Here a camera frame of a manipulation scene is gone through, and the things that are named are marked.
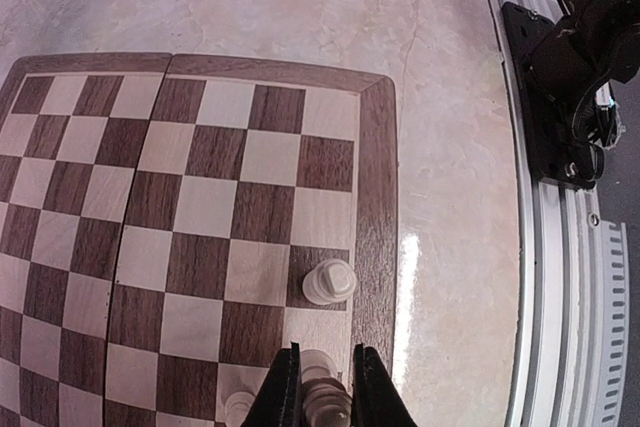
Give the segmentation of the wooden chess board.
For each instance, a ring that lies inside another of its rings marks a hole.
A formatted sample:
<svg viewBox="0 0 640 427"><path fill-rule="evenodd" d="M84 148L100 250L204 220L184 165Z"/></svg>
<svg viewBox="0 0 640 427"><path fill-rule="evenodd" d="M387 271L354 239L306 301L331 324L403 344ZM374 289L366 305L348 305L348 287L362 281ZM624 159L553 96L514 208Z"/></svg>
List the wooden chess board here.
<svg viewBox="0 0 640 427"><path fill-rule="evenodd" d="M384 75L168 53L23 57L1 89L1 422L223 426L292 342L393 351ZM304 277L351 265L351 298Z"/></svg>

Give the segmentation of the white chess piece tall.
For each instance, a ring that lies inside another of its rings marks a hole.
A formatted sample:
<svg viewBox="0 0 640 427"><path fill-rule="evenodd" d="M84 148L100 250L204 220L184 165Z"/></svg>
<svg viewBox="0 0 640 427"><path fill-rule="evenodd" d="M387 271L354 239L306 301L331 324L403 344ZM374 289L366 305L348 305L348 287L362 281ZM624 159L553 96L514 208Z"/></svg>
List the white chess piece tall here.
<svg viewBox="0 0 640 427"><path fill-rule="evenodd" d="M331 377L302 385L302 411L307 426L350 426L352 399L340 381Z"/></svg>

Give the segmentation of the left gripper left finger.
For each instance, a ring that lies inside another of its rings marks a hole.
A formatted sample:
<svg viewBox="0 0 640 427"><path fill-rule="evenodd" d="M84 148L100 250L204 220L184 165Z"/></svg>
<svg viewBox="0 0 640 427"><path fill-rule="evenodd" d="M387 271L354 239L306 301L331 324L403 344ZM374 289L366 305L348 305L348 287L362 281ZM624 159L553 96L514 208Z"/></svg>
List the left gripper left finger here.
<svg viewBox="0 0 640 427"><path fill-rule="evenodd" d="M292 342L273 358L242 427L297 427L302 418L302 376L299 344Z"/></svg>

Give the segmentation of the aluminium front rail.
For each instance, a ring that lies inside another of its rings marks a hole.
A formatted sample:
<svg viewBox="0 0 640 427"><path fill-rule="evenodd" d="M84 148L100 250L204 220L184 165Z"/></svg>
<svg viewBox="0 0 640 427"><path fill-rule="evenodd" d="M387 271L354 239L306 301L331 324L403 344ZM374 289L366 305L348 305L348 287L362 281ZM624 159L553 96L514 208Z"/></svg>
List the aluminium front rail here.
<svg viewBox="0 0 640 427"><path fill-rule="evenodd" d="M514 127L521 280L509 426L618 426L629 330L626 226L601 218L596 191L535 180L526 158L506 1L557 19L551 0L489 0Z"/></svg>

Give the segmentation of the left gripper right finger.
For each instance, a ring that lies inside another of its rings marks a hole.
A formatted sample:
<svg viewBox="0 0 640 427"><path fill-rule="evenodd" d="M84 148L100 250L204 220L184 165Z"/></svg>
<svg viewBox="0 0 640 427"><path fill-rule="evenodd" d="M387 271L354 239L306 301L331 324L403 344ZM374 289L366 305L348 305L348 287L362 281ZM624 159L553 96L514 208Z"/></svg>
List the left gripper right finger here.
<svg viewBox="0 0 640 427"><path fill-rule="evenodd" d="M352 426L417 426L374 347L355 346L353 369Z"/></svg>

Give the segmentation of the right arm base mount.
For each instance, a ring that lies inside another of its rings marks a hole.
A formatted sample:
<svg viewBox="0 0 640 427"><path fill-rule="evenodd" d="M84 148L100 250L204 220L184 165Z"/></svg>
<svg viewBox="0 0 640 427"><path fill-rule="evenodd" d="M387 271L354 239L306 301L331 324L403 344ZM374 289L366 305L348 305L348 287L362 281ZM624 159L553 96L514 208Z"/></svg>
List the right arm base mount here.
<svg viewBox="0 0 640 427"><path fill-rule="evenodd" d="M553 22L516 3L500 10L516 76L528 167L532 177L574 190L592 190L604 170L604 149L572 135L565 104L543 93L534 79L533 48Z"/></svg>

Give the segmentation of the white chess rook corner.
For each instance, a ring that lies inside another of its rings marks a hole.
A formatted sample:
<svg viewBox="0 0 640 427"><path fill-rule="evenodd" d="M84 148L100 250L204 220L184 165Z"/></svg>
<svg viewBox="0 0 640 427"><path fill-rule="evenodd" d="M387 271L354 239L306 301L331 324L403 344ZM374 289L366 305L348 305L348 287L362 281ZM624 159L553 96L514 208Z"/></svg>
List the white chess rook corner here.
<svg viewBox="0 0 640 427"><path fill-rule="evenodd" d="M357 287L351 265L340 259L327 259L317 264L302 282L306 299L320 306L337 304L351 298Z"/></svg>

